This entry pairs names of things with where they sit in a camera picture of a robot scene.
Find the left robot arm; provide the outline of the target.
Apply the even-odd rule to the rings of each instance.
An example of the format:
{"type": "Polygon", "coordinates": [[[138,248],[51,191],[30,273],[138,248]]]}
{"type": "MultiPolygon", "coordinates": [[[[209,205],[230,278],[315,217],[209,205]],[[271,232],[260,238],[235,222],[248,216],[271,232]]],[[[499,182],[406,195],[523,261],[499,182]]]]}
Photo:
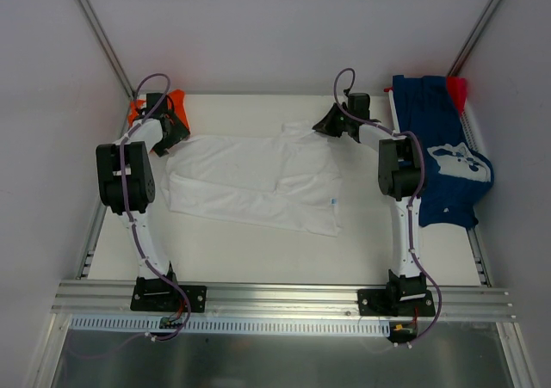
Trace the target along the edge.
{"type": "Polygon", "coordinates": [[[152,230],[150,206],[156,199],[156,184],[150,155],[164,157],[189,137],[184,97],[181,89],[167,95],[140,95],[130,103],[127,131],[115,142],[96,147],[100,199],[125,226],[138,261],[138,285],[162,311],[177,306],[180,291],[173,285],[171,262],[152,230]]]}

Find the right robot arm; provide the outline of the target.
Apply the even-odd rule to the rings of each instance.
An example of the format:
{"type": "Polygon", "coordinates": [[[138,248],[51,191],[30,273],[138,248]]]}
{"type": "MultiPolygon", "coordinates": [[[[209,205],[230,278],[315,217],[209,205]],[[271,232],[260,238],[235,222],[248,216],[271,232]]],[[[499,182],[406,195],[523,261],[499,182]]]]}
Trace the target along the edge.
{"type": "Polygon", "coordinates": [[[322,135],[346,134],[378,154],[377,182],[390,200],[393,265],[383,300],[390,312],[405,315],[427,291],[427,276],[419,257],[419,214],[425,185],[425,165],[417,137],[387,127],[370,115],[371,98],[346,90],[327,115],[313,126],[322,135]]]}

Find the orange t shirt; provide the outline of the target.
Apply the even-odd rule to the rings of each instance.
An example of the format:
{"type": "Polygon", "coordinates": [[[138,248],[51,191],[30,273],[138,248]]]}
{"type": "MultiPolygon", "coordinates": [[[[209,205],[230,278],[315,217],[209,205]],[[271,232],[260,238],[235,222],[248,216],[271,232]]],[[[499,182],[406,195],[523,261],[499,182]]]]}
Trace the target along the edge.
{"type": "MultiPolygon", "coordinates": [[[[145,117],[161,98],[161,95],[161,93],[149,92],[139,95],[135,102],[130,102],[130,113],[127,116],[128,125],[131,126],[138,119],[145,117]]],[[[190,135],[189,122],[184,109],[184,97],[185,93],[181,89],[171,91],[150,116],[151,119],[160,120],[163,130],[163,138],[152,147],[158,157],[168,154],[169,149],[190,135]]]]}

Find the white t shirt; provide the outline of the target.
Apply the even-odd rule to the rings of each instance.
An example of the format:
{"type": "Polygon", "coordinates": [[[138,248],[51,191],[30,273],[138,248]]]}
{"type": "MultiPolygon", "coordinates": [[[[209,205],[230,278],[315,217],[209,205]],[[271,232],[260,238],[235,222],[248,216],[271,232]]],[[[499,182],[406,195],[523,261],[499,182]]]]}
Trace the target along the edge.
{"type": "Polygon", "coordinates": [[[342,176],[307,123],[274,137],[194,136],[169,155],[161,190],[172,212],[335,237],[342,176]]]}

